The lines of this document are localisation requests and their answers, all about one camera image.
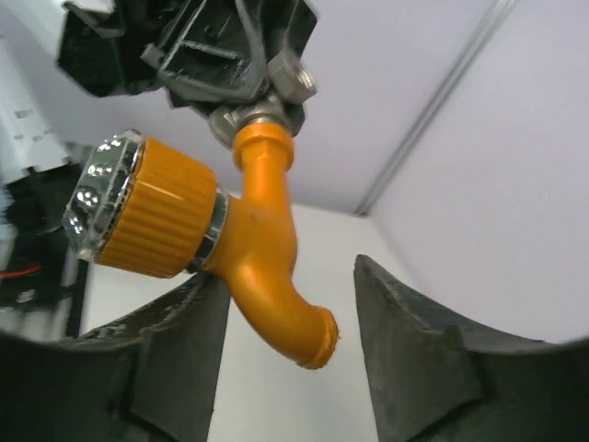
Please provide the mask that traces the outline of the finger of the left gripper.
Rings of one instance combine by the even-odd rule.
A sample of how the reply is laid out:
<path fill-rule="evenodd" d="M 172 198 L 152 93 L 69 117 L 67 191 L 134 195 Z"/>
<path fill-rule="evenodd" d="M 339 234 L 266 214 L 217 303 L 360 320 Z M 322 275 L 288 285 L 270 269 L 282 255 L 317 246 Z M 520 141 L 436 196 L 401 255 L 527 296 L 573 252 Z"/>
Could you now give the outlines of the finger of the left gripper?
<path fill-rule="evenodd" d="M 248 101 L 249 1 L 148 1 L 141 60 L 177 107 L 214 109 Z"/>
<path fill-rule="evenodd" d="M 248 81 L 249 102 L 257 101 L 270 88 L 267 64 L 282 48 L 293 49 L 303 63 L 303 51 L 317 22 L 317 15 L 306 1 L 248 2 L 248 48 L 252 68 L 252 78 Z"/>

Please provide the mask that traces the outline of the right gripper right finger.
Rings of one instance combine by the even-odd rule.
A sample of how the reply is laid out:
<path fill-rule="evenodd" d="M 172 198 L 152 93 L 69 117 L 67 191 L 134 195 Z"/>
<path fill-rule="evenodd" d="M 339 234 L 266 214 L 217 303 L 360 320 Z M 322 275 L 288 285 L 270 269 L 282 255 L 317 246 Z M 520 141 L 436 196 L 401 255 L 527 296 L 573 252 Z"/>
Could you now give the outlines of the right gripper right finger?
<path fill-rule="evenodd" d="M 355 261 L 364 365 L 382 441 L 584 441 L 588 342 L 480 324 Z"/>

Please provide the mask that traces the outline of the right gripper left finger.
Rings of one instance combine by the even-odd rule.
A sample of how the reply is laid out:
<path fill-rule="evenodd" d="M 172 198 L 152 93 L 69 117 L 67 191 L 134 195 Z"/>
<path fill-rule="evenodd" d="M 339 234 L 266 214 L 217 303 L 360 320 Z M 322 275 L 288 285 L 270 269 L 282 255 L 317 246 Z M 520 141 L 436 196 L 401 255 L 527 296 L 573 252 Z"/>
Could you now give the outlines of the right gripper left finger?
<path fill-rule="evenodd" d="M 204 441 L 230 297 L 196 274 L 76 338 L 1 335 L 5 441 Z"/>

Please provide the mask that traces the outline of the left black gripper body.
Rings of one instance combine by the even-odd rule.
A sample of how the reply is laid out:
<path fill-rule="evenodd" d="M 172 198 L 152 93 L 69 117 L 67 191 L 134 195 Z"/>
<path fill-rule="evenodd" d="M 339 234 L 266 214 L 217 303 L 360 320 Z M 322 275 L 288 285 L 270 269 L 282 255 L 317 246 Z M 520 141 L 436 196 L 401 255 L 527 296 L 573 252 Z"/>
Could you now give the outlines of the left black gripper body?
<path fill-rule="evenodd" d="M 167 88 L 179 99 L 258 99 L 267 63 L 305 49 L 307 1 L 117 1 L 109 13 L 64 5 L 57 64 L 105 98 Z"/>

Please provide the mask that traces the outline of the metal tee pipe fitting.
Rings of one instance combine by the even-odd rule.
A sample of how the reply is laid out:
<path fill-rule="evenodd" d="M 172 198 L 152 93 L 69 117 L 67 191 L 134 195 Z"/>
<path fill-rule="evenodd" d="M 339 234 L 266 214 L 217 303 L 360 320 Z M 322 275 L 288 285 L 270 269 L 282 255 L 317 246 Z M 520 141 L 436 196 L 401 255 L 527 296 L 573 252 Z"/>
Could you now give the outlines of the metal tee pipe fitting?
<path fill-rule="evenodd" d="M 255 122 L 277 123 L 292 137 L 300 132 L 306 118 L 304 103 L 318 92 L 315 78 L 289 47 L 268 62 L 267 74 L 270 88 L 260 99 L 240 106 L 221 106 L 210 114 L 210 129 L 228 149 L 237 133 Z"/>

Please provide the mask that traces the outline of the orange plastic water faucet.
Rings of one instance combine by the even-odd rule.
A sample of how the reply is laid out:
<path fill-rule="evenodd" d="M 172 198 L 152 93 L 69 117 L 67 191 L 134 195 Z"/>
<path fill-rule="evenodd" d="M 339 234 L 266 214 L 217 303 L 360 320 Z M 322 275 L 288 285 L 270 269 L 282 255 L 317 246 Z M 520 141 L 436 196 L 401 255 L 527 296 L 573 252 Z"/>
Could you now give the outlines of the orange plastic water faucet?
<path fill-rule="evenodd" d="M 94 148 L 64 208 L 75 255 L 131 273 L 211 273 L 270 347 L 315 370 L 332 357 L 332 313 L 295 289 L 297 236 L 287 185 L 294 143 L 270 116 L 231 143 L 242 193 L 230 195 L 203 163 L 133 129 Z"/>

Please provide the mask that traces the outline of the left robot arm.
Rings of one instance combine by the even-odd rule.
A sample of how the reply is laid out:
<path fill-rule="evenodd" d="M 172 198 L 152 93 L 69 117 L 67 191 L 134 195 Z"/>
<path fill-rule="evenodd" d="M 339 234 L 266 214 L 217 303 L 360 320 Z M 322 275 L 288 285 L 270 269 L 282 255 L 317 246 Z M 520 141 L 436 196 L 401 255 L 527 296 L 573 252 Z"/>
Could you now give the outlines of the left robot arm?
<path fill-rule="evenodd" d="M 234 120 L 276 100 L 294 132 L 306 95 L 289 92 L 317 15 L 304 1 L 117 1 L 109 12 L 66 1 L 53 42 L 56 63 L 90 95 L 159 88 L 175 108 Z M 61 227 L 66 194 L 80 172 L 46 123 L 7 53 L 1 56 L 1 224 L 16 233 L 1 267 L 1 303 L 53 311 L 83 302 L 87 272 L 65 285 Z"/>

